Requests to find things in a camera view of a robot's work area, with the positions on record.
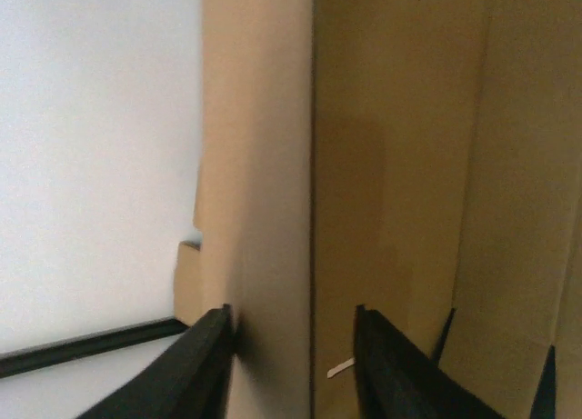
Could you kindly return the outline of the cardboard box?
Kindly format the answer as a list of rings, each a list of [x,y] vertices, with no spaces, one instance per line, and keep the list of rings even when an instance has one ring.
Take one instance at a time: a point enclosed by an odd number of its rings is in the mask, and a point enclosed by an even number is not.
[[[357,418],[358,305],[507,418],[581,415],[581,0],[202,0],[231,418]]]

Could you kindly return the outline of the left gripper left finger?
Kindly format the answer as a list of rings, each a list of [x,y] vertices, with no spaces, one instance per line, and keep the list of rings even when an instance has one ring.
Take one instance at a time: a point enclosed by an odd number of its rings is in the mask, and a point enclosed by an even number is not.
[[[233,365],[232,307],[206,312],[153,363],[82,418],[224,418]]]

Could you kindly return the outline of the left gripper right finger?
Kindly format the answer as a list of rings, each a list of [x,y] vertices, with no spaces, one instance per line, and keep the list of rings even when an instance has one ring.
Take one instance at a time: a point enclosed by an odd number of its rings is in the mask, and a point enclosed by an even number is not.
[[[362,418],[499,418],[441,371],[377,310],[356,308],[356,393]]]

